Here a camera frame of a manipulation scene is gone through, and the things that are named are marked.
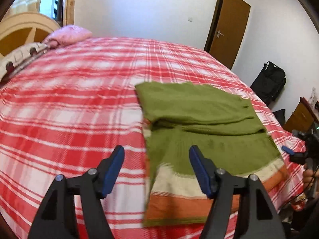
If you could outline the person's right hand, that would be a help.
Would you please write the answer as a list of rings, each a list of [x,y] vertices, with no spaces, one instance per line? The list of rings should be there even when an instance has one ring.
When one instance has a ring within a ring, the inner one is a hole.
[[[308,186],[312,186],[313,184],[313,177],[314,177],[314,172],[310,169],[306,169],[303,172],[303,188],[306,188]]]

